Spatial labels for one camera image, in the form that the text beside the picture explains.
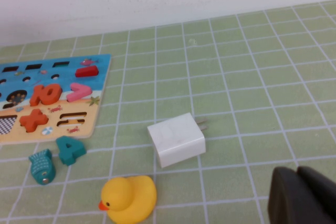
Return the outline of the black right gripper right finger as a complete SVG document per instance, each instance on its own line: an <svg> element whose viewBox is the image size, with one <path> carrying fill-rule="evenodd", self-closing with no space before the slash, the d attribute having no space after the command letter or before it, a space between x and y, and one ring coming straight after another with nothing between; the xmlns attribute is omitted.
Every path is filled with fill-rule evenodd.
<svg viewBox="0 0 336 224"><path fill-rule="evenodd" d="M300 166L298 175L335 223L335 182L308 166Z"/></svg>

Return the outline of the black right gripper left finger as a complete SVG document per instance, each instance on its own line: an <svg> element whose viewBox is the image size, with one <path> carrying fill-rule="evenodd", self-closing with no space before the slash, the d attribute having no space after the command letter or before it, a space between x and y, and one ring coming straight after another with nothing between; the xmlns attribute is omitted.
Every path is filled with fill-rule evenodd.
<svg viewBox="0 0 336 224"><path fill-rule="evenodd" d="M333 223L297 170L276 167L272 172L270 223Z"/></svg>

